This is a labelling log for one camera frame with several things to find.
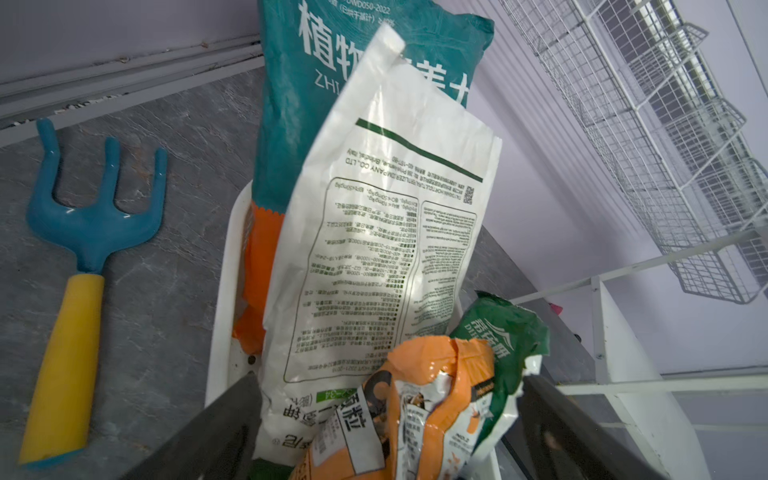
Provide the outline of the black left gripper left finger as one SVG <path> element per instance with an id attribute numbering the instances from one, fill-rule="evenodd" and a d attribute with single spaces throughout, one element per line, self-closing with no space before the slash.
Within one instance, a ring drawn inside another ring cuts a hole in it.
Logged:
<path id="1" fill-rule="evenodd" d="M 260 425 L 261 397 L 250 373 L 220 395 L 124 479 L 245 479 Z"/>

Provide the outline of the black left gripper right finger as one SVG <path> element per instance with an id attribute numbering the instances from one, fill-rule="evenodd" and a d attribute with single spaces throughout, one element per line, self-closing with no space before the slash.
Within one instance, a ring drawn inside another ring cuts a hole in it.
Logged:
<path id="1" fill-rule="evenodd" d="M 539 479 L 660 479 L 541 376 L 525 376 L 519 419 Z"/>

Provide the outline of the green white urea bag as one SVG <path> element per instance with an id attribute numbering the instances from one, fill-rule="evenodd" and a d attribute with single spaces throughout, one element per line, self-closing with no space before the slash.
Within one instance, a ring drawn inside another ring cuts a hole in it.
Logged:
<path id="1" fill-rule="evenodd" d="M 523 394 L 523 377 L 540 373 L 550 353 L 550 333 L 538 315 L 494 294 L 476 292 L 477 299 L 464 311 L 453 338 L 486 341 L 494 356 L 494 388 L 489 417 L 484 421 L 474 452 L 464 468 L 471 473 L 490 456 L 519 418 L 517 399 Z"/>

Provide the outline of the orange fertilizer bag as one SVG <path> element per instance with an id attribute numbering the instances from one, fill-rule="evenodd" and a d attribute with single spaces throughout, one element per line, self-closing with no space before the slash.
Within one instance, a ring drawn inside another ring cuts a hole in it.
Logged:
<path id="1" fill-rule="evenodd" d="M 315 436 L 294 479 L 456 479 L 490 416 L 485 340 L 407 340 Z"/>

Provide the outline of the white fertilizer bag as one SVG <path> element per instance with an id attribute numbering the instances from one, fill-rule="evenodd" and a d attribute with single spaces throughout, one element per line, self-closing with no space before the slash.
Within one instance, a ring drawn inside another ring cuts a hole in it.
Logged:
<path id="1" fill-rule="evenodd" d="M 501 139 L 378 29 L 303 163 L 282 225 L 258 372 L 258 458 L 294 465 L 397 345 L 442 335 Z"/>

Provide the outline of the white metal tiered shelf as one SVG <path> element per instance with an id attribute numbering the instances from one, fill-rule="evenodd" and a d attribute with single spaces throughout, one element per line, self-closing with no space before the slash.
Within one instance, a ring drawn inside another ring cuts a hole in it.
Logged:
<path id="1" fill-rule="evenodd" d="M 542 371 L 672 479 L 767 475 L 767 303 L 684 293 L 629 238 L 482 232 L 466 294 L 520 301 L 549 326 Z"/>

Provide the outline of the white perforated plastic basket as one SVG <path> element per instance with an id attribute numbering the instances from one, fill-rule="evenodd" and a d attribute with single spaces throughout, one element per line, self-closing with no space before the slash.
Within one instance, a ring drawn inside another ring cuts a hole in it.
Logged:
<path id="1" fill-rule="evenodd" d="M 238 194 L 230 211 L 221 262 L 218 295 L 210 344 L 204 406 L 215 402 L 240 378 L 256 374 L 258 355 L 246 355 L 232 337 L 235 321 L 246 303 L 241 298 L 244 282 L 244 251 L 251 220 L 249 182 Z"/>

